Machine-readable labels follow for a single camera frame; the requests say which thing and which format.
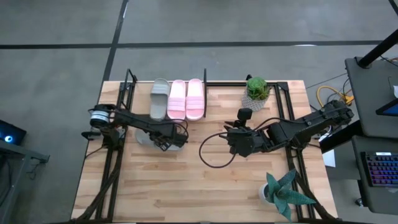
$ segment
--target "wooden tabletop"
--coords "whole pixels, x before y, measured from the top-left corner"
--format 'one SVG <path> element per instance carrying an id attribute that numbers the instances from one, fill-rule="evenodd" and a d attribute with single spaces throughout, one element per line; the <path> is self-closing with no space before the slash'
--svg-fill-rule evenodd
<path id="1" fill-rule="evenodd" d="M 303 81 L 287 81 L 296 118 L 311 112 Z M 120 82 L 104 82 L 99 103 L 116 103 Z M 138 82 L 132 112 L 149 114 L 152 83 Z M 209 135 L 222 132 L 224 121 L 236 120 L 243 87 L 209 87 L 207 116 L 189 121 L 189 143 L 179 152 L 162 152 L 137 143 L 135 128 L 129 128 L 119 180 L 114 222 L 286 222 L 275 205 L 260 202 L 258 189 L 266 183 L 266 173 L 281 178 L 289 169 L 285 149 L 270 153 L 236 156 L 224 169 L 204 165 L 198 156 L 200 143 Z M 287 107 L 284 101 L 285 117 Z M 254 127 L 270 117 L 278 117 L 272 90 L 264 108 L 253 113 L 248 126 Z M 101 146 L 102 139 L 90 142 L 87 153 Z M 84 163 L 72 218 L 78 217 L 98 193 L 106 150 L 91 155 Z M 229 147 L 213 138 L 203 148 L 209 163 L 222 165 L 230 158 Z M 321 151 L 303 151 L 310 188 L 320 203 L 337 217 Z M 292 220 L 297 220 L 291 206 Z M 108 204 L 104 205 L 104 215 Z M 304 216 L 308 217 L 306 206 Z"/>

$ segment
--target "rgb keyboard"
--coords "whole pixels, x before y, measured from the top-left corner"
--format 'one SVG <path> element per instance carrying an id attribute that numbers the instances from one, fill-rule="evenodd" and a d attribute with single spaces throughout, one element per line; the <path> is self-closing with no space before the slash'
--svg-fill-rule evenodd
<path id="1" fill-rule="evenodd" d="M 398 154 L 363 152 L 368 181 L 373 187 L 398 187 Z"/>

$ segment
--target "gray floor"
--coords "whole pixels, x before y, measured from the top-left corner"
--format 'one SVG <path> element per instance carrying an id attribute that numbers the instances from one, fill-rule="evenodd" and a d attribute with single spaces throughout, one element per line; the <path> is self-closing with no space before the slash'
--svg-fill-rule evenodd
<path id="1" fill-rule="evenodd" d="M 0 45 L 110 44 L 122 1 L 0 0 Z M 388 0 L 130 0 L 119 43 L 382 40 L 397 21 Z M 0 50 L 0 119 L 27 130 L 26 147 L 51 154 L 35 180 L 26 177 L 14 223 L 70 218 L 87 144 L 80 133 L 88 128 L 86 111 L 98 100 L 109 55 L 109 49 L 88 47 Z M 241 80 L 249 73 L 304 80 L 310 103 L 319 108 L 317 88 L 340 90 L 347 79 L 344 59 L 373 47 L 117 49 L 109 79 L 122 80 L 127 68 L 139 80 L 202 77 L 207 68 L 210 80 Z M 384 56 L 397 55 L 394 47 Z M 322 90 L 322 102 L 329 94 Z M 395 222 L 353 204 L 355 181 L 330 182 L 340 218 Z"/>

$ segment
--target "green succulent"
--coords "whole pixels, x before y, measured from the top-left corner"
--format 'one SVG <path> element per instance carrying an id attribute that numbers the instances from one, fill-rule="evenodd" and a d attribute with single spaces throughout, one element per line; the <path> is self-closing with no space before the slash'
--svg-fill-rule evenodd
<path id="1" fill-rule="evenodd" d="M 254 77 L 248 80 L 248 96 L 252 100 L 265 100 L 269 94 L 267 82 L 261 77 Z"/>
<path id="2" fill-rule="evenodd" d="M 266 190 L 266 200 L 270 203 L 274 203 L 278 209 L 278 212 L 285 218 L 292 222 L 291 211 L 288 203 L 294 205 L 306 205 L 316 203 L 309 197 L 302 195 L 294 190 L 291 190 L 292 181 L 296 175 L 296 170 L 293 169 L 284 175 L 280 180 L 276 181 L 274 176 L 267 173 L 268 185 Z"/>

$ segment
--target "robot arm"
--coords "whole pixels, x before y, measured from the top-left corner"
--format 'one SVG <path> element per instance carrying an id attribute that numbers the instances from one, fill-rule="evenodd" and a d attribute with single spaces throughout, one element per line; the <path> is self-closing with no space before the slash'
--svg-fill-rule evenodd
<path id="1" fill-rule="evenodd" d="M 245 126 L 246 120 L 251 118 L 251 113 L 250 109 L 240 109 L 238 120 L 233 123 L 226 122 L 229 126 L 224 126 L 228 133 L 220 137 L 228 140 L 231 154 L 247 157 L 252 153 L 271 152 L 285 146 L 305 147 L 314 134 L 329 125 L 348 124 L 354 116 L 343 102 L 335 100 L 295 121 L 271 118 L 266 121 L 279 119 L 280 122 L 251 129 Z"/>
<path id="2" fill-rule="evenodd" d="M 90 125 L 104 136 L 104 144 L 113 145 L 120 138 L 118 126 L 132 126 L 149 134 L 156 146 L 166 151 L 171 145 L 182 147 L 188 139 L 187 127 L 170 121 L 154 121 L 148 114 L 134 114 L 117 109 L 116 105 L 96 105 L 91 112 Z"/>

